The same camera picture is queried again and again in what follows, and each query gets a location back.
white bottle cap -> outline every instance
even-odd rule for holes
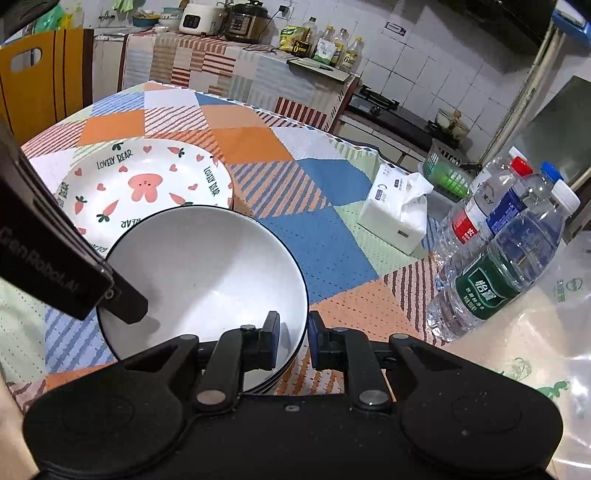
[[[569,215],[576,212],[577,208],[581,205],[581,201],[579,200],[579,197],[577,197],[577,194],[562,180],[559,180],[554,184],[551,195],[558,200],[559,204],[564,207]]]
[[[521,153],[519,150],[517,150],[516,147],[511,147],[509,149],[509,156],[511,157],[511,160],[514,160],[515,157],[521,157],[525,161],[527,161],[527,158],[525,158],[525,155],[523,153]]]

rice cooker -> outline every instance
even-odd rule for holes
[[[259,43],[268,23],[269,12],[262,2],[249,0],[247,4],[236,4],[230,11],[226,37],[244,43]]]
[[[193,35],[216,35],[222,28],[225,15],[224,7],[188,4],[178,30]]]

plate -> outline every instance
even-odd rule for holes
[[[185,333],[218,340],[240,325],[280,315],[277,367],[244,376],[244,390],[267,390],[289,367],[306,332],[308,293],[287,247],[256,220],[211,206],[171,209],[132,227],[107,261],[148,299],[129,325],[98,309],[111,351],[128,358]]]
[[[144,218],[176,206],[229,208],[233,184],[210,152],[176,140],[118,142],[81,160],[56,198],[84,238],[105,256]]]

chair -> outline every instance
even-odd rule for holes
[[[23,37],[0,48],[0,113],[20,145],[92,103],[93,30],[74,28]],[[38,48],[33,66],[12,59]]]

dish rack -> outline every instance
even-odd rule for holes
[[[458,201],[468,195],[468,185],[473,177],[459,166],[468,159],[439,140],[433,139],[431,150],[423,162],[423,176],[443,191],[452,200]]]

